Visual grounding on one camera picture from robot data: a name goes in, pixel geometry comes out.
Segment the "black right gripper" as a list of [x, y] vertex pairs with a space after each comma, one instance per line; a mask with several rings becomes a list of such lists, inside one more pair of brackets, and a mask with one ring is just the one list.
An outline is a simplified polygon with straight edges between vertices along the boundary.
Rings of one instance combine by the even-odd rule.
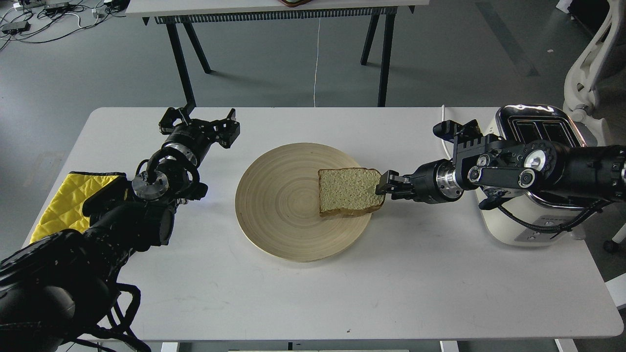
[[392, 200], [431, 204], [456, 202], [463, 193], [456, 180], [455, 167], [449, 160], [425, 163], [411, 175], [400, 176], [394, 170], [387, 170], [376, 186], [377, 195], [389, 194]]

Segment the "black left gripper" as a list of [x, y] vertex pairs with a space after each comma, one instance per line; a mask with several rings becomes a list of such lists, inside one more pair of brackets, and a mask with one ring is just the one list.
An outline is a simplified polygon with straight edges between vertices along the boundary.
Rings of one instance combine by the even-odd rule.
[[213, 143], [230, 149], [241, 134], [241, 125], [236, 120], [236, 109], [230, 109], [226, 118], [212, 122], [193, 122], [190, 113], [195, 106], [178, 109], [168, 107], [159, 121], [159, 132], [169, 135], [163, 148], [181, 152], [195, 166], [201, 165]]

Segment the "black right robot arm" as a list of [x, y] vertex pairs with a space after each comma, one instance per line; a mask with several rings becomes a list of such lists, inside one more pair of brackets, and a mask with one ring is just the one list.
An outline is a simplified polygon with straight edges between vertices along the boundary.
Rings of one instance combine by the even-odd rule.
[[[482, 134], [478, 122], [464, 125], [447, 120], [432, 129], [453, 144], [452, 159], [421, 165], [413, 174], [394, 170], [382, 174], [376, 194], [393, 200], [456, 202], [466, 190], [483, 189], [479, 209], [499, 209], [513, 221], [541, 233], [561, 233], [581, 224], [613, 202], [625, 201], [625, 147], [568, 147], [549, 140], [516, 143], [496, 134]], [[570, 222], [532, 225], [503, 204], [525, 192], [564, 198], [588, 198], [592, 203]]]

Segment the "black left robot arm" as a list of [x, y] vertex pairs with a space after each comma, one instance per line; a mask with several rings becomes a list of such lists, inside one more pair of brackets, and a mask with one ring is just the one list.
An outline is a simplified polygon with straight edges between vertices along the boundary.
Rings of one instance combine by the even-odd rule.
[[62, 229], [1, 261], [1, 350], [55, 352], [65, 343], [98, 348], [84, 334], [149, 352], [131, 325], [141, 300], [118, 275], [135, 252], [167, 245], [177, 207], [208, 190], [199, 167], [210, 146], [229, 149], [241, 133], [235, 109], [226, 118], [192, 119], [191, 104], [169, 108], [159, 122], [165, 143], [87, 199], [85, 230]]

